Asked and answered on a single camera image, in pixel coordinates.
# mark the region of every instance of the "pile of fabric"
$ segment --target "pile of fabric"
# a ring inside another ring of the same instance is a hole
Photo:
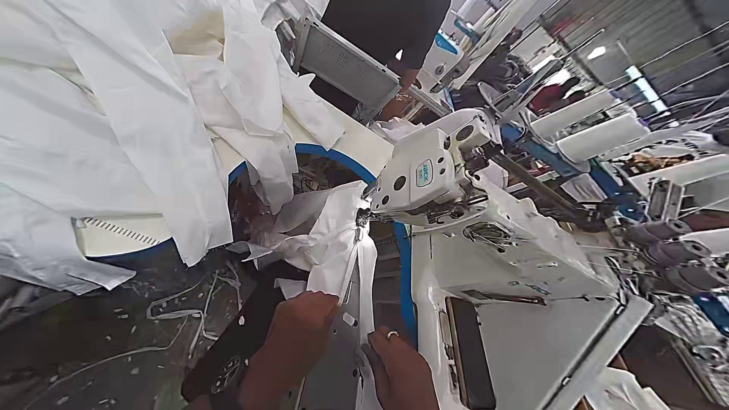
[[[313,75],[291,71],[273,30],[324,7],[3,1],[0,275],[76,294],[134,275],[86,260],[74,218],[161,214],[188,266],[231,242],[213,138],[239,151],[277,212],[297,171],[284,110],[326,149],[344,132],[308,87]]]

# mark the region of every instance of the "ceiling light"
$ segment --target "ceiling light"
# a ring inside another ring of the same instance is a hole
[[[592,50],[590,55],[588,55],[588,60],[592,60],[593,58],[598,58],[599,56],[605,54],[605,47],[596,47],[595,50]]]

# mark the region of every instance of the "blue edge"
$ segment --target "blue edge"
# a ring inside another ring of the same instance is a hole
[[[372,175],[371,172],[369,172],[364,166],[362,166],[360,163],[356,162],[352,158],[348,157],[347,155],[337,151],[337,150],[325,150],[324,147],[317,144],[296,144],[296,153],[297,154],[315,154],[315,155],[321,155],[322,157],[329,158],[330,160],[337,161],[339,164],[346,166],[350,170],[352,170],[355,174],[357,174],[358,177],[362,178],[363,181],[365,181],[367,184],[374,182],[377,178]],[[239,166],[237,166],[235,169],[233,169],[230,174],[228,174],[228,184],[233,183],[235,178],[238,178],[243,173],[243,170],[246,169],[246,163],[243,162]],[[412,336],[413,343],[415,346],[418,346],[418,334],[417,334],[417,325],[415,320],[415,306],[413,303],[413,294],[410,289],[410,283],[411,283],[411,255],[412,250],[410,248],[410,239],[408,238],[408,231],[405,229],[405,226],[402,223],[394,223],[394,231],[395,236],[397,237],[397,245],[400,250],[400,314],[402,315],[402,321],[405,324],[406,330],[410,333]],[[143,258],[145,255],[148,255],[148,252],[154,252],[154,248],[159,247],[159,245],[154,246],[152,248],[146,249],[146,250],[140,250],[137,252],[131,252],[125,255],[135,255],[135,257]],[[108,260],[110,258],[116,258],[121,255],[110,255],[106,257],[101,258],[93,258],[94,260],[104,261]]]

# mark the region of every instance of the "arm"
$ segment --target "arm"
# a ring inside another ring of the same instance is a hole
[[[387,63],[387,67],[400,76],[400,87],[402,87],[401,92],[405,92],[415,83],[416,77],[420,72],[420,69],[409,69],[403,62],[395,58]]]
[[[276,307],[266,341],[248,359],[236,393],[242,409],[277,409],[281,395],[301,383],[327,349],[338,301],[335,295],[306,291]],[[190,409],[211,409],[210,398],[198,397]]]
[[[362,351],[372,367],[377,400],[383,410],[438,410],[428,362],[397,332],[381,327],[368,336]]]

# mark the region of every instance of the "hand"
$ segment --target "hand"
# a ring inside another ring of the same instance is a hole
[[[307,290],[276,307],[263,347],[249,359],[240,399],[246,410],[278,408],[324,355],[339,297]]]
[[[428,362],[399,335],[388,338],[389,331],[384,326],[375,330],[368,336],[372,348],[363,345],[380,406],[383,410],[438,410]]]

